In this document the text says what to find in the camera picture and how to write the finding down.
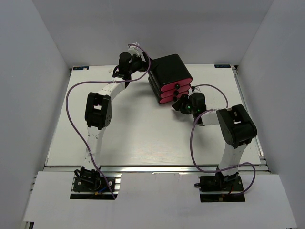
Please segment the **pink bottom drawer black knob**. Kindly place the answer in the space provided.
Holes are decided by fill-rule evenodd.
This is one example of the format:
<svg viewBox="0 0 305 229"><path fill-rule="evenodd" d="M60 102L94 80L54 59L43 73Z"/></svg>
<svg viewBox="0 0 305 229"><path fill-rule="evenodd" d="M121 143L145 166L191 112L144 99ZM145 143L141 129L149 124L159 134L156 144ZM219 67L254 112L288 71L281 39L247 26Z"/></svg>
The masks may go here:
<svg viewBox="0 0 305 229"><path fill-rule="evenodd" d="M165 104L165 103L168 103L168 102L176 102L178 99L180 99L182 97L182 95L188 95L189 92L188 91L185 91L185 92L182 92L180 94L178 94L177 96L176 95L171 95L171 96L168 96L168 97L165 97L165 98L161 98L159 100L159 103L160 104Z"/></svg>

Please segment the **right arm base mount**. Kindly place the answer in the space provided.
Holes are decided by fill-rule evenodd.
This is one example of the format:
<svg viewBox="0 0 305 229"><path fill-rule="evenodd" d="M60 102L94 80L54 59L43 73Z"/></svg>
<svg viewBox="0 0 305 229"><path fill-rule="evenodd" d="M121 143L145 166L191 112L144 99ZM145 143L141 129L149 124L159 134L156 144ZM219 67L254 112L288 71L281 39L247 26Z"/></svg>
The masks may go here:
<svg viewBox="0 0 305 229"><path fill-rule="evenodd" d="M194 187L199 189L201 203L245 202L244 187L240 176L233 181L221 182L216 176L198 177Z"/></svg>

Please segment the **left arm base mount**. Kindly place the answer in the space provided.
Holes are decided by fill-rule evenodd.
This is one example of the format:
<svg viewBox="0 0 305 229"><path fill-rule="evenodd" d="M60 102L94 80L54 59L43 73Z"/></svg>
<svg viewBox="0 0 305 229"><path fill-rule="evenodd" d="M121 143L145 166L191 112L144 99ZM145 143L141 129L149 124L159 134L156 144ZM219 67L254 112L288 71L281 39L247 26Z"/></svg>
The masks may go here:
<svg viewBox="0 0 305 229"><path fill-rule="evenodd" d="M115 200L119 193L119 177L106 176L84 167L74 171L70 199Z"/></svg>

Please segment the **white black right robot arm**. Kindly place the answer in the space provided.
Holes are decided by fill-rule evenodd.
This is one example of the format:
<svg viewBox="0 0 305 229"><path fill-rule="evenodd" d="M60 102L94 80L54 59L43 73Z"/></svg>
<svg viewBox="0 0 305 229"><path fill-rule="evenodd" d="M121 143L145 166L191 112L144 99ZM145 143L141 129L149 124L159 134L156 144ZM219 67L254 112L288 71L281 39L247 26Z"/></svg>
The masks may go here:
<svg viewBox="0 0 305 229"><path fill-rule="evenodd" d="M227 190L238 176L238 166L244 150L257 135L257 128L242 104L224 109L208 110L203 93L183 94L174 98L172 108L185 115L192 115L196 126L218 125L225 141L224 153L215 174L215 184Z"/></svg>

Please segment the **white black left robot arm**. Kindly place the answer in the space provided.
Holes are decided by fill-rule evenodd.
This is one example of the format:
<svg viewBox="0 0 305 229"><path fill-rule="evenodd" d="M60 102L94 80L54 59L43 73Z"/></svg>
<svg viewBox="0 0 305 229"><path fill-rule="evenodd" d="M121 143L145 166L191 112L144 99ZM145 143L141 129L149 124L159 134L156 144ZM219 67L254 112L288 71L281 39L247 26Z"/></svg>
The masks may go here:
<svg viewBox="0 0 305 229"><path fill-rule="evenodd" d="M115 67L111 81L98 92L91 92L87 96L85 107L85 121L87 125L87 139L85 167L102 174L98 159L101 153L102 138L106 128L112 119L112 101L129 83L134 82L132 74L135 72L148 73L152 65L152 60L148 53L143 51L123 52L119 56L119 64Z"/></svg>

